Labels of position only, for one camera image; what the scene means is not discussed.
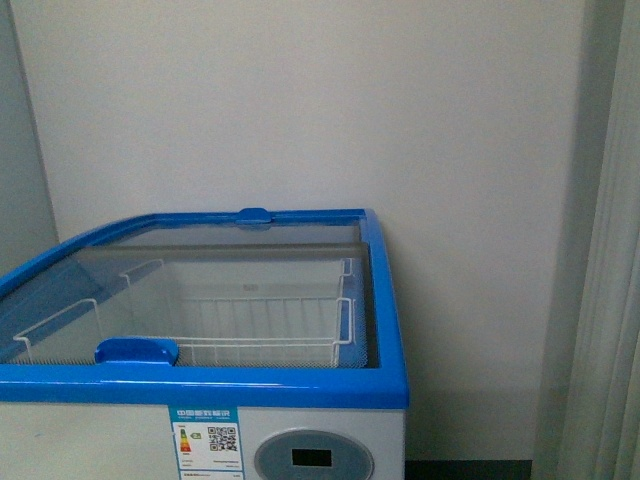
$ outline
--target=energy label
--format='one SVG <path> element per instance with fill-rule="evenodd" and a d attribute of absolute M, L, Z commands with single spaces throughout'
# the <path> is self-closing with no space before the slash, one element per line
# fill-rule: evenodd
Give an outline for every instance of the energy label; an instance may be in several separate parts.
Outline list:
<path fill-rule="evenodd" d="M 235 408 L 169 407 L 181 480 L 244 480 Z"/>

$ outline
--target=qr code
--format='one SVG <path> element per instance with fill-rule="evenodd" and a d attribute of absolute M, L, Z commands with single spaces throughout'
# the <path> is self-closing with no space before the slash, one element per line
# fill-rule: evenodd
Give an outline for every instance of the qr code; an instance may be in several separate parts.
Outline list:
<path fill-rule="evenodd" d="M 209 427 L 209 450 L 237 452 L 238 432 L 235 427 Z"/>

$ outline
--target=round control panel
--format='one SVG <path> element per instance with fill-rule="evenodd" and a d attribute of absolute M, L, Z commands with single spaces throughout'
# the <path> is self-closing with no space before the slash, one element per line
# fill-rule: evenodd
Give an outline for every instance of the round control panel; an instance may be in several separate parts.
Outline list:
<path fill-rule="evenodd" d="M 371 453 L 361 444 L 320 430 L 289 430 L 266 440 L 255 456 L 263 480 L 367 480 Z"/>

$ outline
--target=white wire basket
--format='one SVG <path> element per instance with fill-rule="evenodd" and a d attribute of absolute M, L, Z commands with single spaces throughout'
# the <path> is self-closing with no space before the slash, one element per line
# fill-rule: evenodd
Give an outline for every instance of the white wire basket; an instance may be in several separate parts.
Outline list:
<path fill-rule="evenodd" d="M 179 366 L 361 367 L 362 298 L 345 288 L 354 261 L 145 260 L 119 272 L 116 294 L 16 333 L 24 351 L 12 362 L 92 364 L 102 340 L 140 336 L 174 340 Z M 41 338 L 56 322 L 64 325 Z M 357 354 L 345 360 L 346 349 Z"/>

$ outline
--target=digital display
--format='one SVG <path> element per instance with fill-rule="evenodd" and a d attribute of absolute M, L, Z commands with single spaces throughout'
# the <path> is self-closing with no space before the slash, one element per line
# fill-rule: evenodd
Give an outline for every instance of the digital display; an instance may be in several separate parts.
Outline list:
<path fill-rule="evenodd" d="M 298 467 L 330 467 L 331 450 L 294 448 L 291 450 L 291 462 Z"/>

